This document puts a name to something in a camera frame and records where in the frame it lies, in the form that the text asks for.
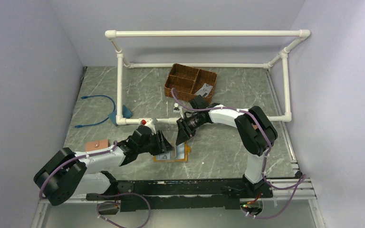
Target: white wall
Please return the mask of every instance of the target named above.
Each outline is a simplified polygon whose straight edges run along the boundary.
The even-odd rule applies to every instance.
[[[294,151],[328,228],[365,227],[365,1],[306,1],[289,54]],[[281,63],[273,83],[283,104]]]
[[[289,30],[304,0],[50,0],[85,66],[114,66],[116,30]],[[120,38],[135,63],[266,63],[283,38]]]
[[[26,228],[63,145],[82,65],[46,0],[0,0],[0,228]]]

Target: blue cable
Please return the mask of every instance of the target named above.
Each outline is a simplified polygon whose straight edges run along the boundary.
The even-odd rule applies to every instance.
[[[82,99],[86,99],[86,98],[89,98],[89,97],[95,97],[95,96],[103,96],[103,97],[107,97],[108,99],[111,100],[111,102],[113,102],[113,105],[114,105],[114,108],[113,108],[113,112],[115,111],[115,102],[112,98],[110,98],[109,96],[106,96],[106,95],[92,95],[92,96],[83,96],[81,97]],[[103,121],[100,121],[98,123],[92,123],[92,124],[86,124],[86,125],[76,125],[75,128],[81,128],[81,127],[90,127],[90,126],[96,126],[96,125],[99,125],[99,124],[102,124],[104,123],[106,120],[108,120],[108,117],[106,119],[104,119]]]

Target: marble surface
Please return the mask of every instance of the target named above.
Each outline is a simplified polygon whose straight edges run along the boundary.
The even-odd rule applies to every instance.
[[[212,102],[238,108],[260,106],[267,115],[276,115],[266,70],[261,68],[204,68],[218,74]],[[169,68],[124,68],[123,102],[141,117],[179,117],[173,113],[174,100],[164,96]],[[116,101],[116,67],[88,67],[75,105],[65,146],[85,151],[88,141],[123,140],[136,125],[114,126],[110,120],[97,126],[75,128],[78,124],[97,123],[112,111],[111,101],[103,97],[82,100],[85,95],[108,95]],[[293,177],[290,155],[280,123],[274,123],[279,138],[267,163],[267,176]],[[176,125],[158,124],[171,144],[175,144]],[[236,128],[207,124],[188,141],[192,152],[187,162],[154,162],[148,154],[123,167],[107,168],[118,180],[239,178],[247,166],[247,151]]]

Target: blue object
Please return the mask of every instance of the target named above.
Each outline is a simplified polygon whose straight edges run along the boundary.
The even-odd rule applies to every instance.
[[[112,113],[110,113],[108,115],[108,117],[110,118],[111,122],[113,122],[113,124],[115,126],[118,126],[117,120],[116,120],[116,116],[117,116],[117,110],[114,110]],[[122,116],[124,118],[127,118],[127,119],[129,119],[129,118],[132,117],[132,112],[125,105],[122,106]]]
[[[113,105],[114,105],[114,108],[113,108],[113,112],[115,111],[115,102],[112,98],[110,98],[109,96],[106,96],[106,95],[92,95],[92,96],[83,96],[81,97],[82,99],[87,99],[87,98],[90,98],[90,97],[96,97],[96,96],[102,96],[102,97],[107,97],[108,99],[111,100],[111,102],[113,102]],[[76,125],[75,128],[81,128],[81,127],[90,127],[90,126],[95,126],[95,125],[99,125],[99,124],[102,124],[104,123],[106,120],[108,120],[108,117],[98,123],[92,123],[92,124],[85,124],[85,125]]]

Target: brown basket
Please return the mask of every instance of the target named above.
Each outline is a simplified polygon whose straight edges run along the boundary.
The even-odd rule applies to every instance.
[[[196,97],[195,93],[203,84],[207,83],[213,86],[209,95],[204,97],[205,101],[210,104],[216,86],[216,76],[217,74],[214,72],[175,63],[164,84],[164,95],[173,97],[171,89],[175,88],[178,92],[179,100],[190,101]]]

